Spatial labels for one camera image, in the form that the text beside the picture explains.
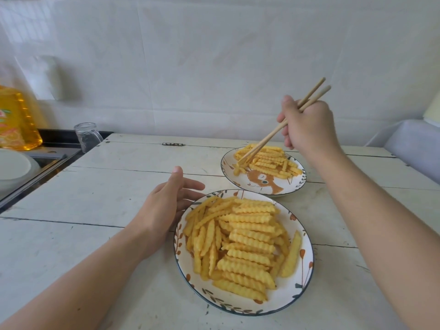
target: orange cartoon animal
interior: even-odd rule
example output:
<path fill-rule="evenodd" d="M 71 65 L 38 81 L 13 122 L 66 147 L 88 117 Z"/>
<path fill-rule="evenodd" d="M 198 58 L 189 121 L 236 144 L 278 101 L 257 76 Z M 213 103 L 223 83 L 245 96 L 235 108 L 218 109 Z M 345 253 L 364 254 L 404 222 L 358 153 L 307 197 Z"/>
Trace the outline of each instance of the orange cartoon animal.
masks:
<path fill-rule="evenodd" d="M 258 186 L 271 187 L 272 194 L 278 194 L 284 190 L 282 187 L 279 187 L 275 184 L 274 177 L 272 175 L 264 174 L 258 170 L 251 170 L 247 173 L 247 176 L 251 182 L 256 183 Z"/>

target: white round lid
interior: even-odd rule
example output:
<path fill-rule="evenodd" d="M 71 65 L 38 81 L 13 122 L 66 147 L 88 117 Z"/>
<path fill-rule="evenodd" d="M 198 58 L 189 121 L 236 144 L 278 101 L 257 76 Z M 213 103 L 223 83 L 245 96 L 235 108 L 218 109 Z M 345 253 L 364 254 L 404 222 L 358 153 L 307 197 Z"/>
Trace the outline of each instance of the white round lid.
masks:
<path fill-rule="evenodd" d="M 25 154 L 0 149 L 0 181 L 23 177 L 30 169 L 31 163 Z"/>

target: white plate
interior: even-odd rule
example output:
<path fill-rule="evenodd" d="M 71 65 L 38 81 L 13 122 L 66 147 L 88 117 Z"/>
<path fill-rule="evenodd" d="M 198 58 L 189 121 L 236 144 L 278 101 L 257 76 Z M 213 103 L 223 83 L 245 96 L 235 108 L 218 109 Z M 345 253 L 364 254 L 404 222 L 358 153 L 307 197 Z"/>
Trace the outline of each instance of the white plate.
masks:
<path fill-rule="evenodd" d="M 183 234 L 185 227 L 186 215 L 196 208 L 206 198 L 212 196 L 221 198 L 232 197 L 247 198 L 254 200 L 270 201 L 281 212 L 278 214 L 278 220 L 284 225 L 290 238 L 293 237 L 296 230 L 302 235 L 302 243 L 300 248 L 300 258 L 298 258 L 295 273 L 289 278 L 278 277 L 275 280 L 276 290 L 267 290 L 268 301 L 261 302 L 246 299 L 244 297 L 225 292 L 212 285 L 212 281 L 203 281 L 200 275 L 193 271 L 193 255 L 186 250 L 186 237 Z M 221 190 L 200 198 L 194 202 L 183 214 L 177 224 L 174 234 L 174 253 L 176 256 L 177 266 L 182 276 L 190 287 L 206 302 L 213 306 L 233 314 L 245 316 L 261 316 L 273 314 L 294 303 L 305 291 L 313 273 L 315 259 L 310 239 L 304 227 L 287 208 L 279 204 L 275 200 L 265 197 L 261 194 L 245 191 L 245 190 Z"/>
<path fill-rule="evenodd" d="M 307 173 L 305 172 L 304 167 L 297 159 L 287 154 L 286 157 L 295 162 L 298 165 L 298 169 L 302 170 L 302 175 L 289 177 L 288 179 L 281 179 L 246 168 L 248 171 L 246 175 L 240 174 L 235 176 L 234 167 L 232 165 L 237 163 L 237 160 L 234 158 L 234 154 L 237 150 L 242 148 L 244 147 L 230 150 L 223 156 L 220 162 L 223 175 L 239 188 L 274 198 L 295 192 L 305 184 Z"/>

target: table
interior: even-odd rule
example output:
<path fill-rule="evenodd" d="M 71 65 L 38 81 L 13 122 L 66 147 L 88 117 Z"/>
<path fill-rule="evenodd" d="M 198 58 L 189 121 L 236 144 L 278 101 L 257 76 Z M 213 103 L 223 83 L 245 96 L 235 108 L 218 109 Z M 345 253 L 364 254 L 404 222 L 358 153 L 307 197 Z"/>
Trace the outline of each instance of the table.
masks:
<path fill-rule="evenodd" d="M 122 229 L 175 165 L 205 183 L 207 192 L 235 188 L 223 177 L 220 159 L 247 143 L 112 134 L 0 214 L 0 322 Z M 345 146 L 344 151 L 440 231 L 439 185 L 383 148 Z M 209 306 L 180 276 L 170 233 L 166 244 L 138 266 L 100 329 L 405 329 L 373 281 L 326 184 L 298 152 L 289 154 L 304 165 L 308 180 L 277 201 L 302 222 L 316 256 L 313 279 L 298 301 L 262 317 Z"/>

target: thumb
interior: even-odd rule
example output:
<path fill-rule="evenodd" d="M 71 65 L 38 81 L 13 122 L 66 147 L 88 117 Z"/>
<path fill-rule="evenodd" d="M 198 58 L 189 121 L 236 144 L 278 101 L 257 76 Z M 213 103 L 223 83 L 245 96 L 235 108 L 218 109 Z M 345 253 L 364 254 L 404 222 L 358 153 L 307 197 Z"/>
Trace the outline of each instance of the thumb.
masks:
<path fill-rule="evenodd" d="M 281 107 L 283 109 L 284 116 L 289 122 L 296 120 L 301 115 L 301 112 L 298 110 L 298 105 L 292 96 L 284 96 L 283 101 L 281 102 Z"/>
<path fill-rule="evenodd" d="M 176 193 L 184 186 L 184 171 L 181 167 L 176 166 L 168 178 L 168 182 L 164 186 L 166 192 Z"/>

